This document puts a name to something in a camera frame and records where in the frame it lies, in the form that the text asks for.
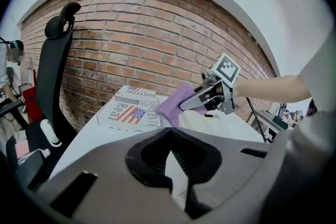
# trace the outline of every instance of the newspaper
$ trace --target newspaper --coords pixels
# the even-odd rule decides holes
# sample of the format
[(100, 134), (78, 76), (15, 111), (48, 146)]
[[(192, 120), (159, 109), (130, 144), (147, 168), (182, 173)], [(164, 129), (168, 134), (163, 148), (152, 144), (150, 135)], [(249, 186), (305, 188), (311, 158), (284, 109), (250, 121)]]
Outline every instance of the newspaper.
[(97, 121), (113, 128), (155, 130), (161, 126), (154, 112), (157, 105), (155, 91), (123, 86), (97, 114)]

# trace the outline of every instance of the white ceiling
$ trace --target white ceiling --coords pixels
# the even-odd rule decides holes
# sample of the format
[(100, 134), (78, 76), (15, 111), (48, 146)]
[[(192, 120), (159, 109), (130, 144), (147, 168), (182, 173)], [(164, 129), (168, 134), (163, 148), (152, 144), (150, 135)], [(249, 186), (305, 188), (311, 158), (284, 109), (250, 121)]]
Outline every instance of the white ceiling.
[(287, 73), (298, 74), (322, 46), (333, 28), (334, 17), (325, 0), (279, 1), (291, 36)]

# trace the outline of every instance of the white table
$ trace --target white table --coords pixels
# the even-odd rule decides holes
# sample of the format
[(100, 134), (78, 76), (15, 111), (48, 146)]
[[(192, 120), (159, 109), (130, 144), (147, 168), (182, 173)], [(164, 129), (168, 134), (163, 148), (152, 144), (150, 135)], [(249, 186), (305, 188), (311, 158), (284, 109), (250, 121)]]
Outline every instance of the white table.
[[(158, 104), (162, 103), (167, 97), (157, 95)], [(261, 135), (255, 131), (250, 125), (239, 118), (236, 114), (225, 115), (222, 112), (209, 111), (209, 114), (219, 113), (222, 122), (224, 122), (226, 129), (229, 131), (233, 139), (247, 140), (255, 142), (263, 142)], [(171, 127), (169, 121), (160, 116), (161, 127)], [(93, 116), (92, 119), (84, 126), (78, 133), (75, 139), (71, 142), (69, 147), (64, 152), (63, 156), (55, 166), (50, 178), (54, 177), (64, 168), (84, 156), (92, 149), (117, 141), (126, 137), (137, 135), (140, 132), (136, 131), (122, 131), (110, 128), (106, 125), (98, 125), (97, 117)]]

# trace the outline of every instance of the black office chair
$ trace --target black office chair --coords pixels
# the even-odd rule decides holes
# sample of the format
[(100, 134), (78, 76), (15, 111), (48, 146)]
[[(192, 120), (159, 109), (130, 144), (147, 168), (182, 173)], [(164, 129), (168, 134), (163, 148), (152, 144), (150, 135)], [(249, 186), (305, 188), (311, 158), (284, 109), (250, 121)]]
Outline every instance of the black office chair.
[[(80, 10), (78, 3), (66, 5), (59, 16), (53, 17), (46, 25), (45, 35), (47, 37), (41, 50), (37, 82), (36, 82), (36, 102), (42, 114), (49, 121), (57, 138), (62, 142), (60, 147), (53, 147), (45, 137), (40, 128), (40, 121), (26, 124), (23, 126), (29, 145), (29, 151), (37, 149), (50, 150), (50, 155), (44, 159), (40, 151), (35, 152), (29, 157), (26, 163), (18, 166), (18, 160), (15, 151), (16, 140), (11, 137), (6, 143), (6, 153), (9, 167), (16, 175), (17, 179), (27, 187), (32, 184), (38, 184), (46, 180), (61, 155), (77, 135), (76, 130), (70, 125), (64, 117), (59, 107), (59, 92), (62, 75), (70, 49), (73, 33), (73, 24), (75, 22), (74, 14)], [(68, 28), (64, 32), (63, 28), (68, 23)], [(0, 110), (0, 116), (11, 112), (22, 105), (19, 100), (13, 102)]]

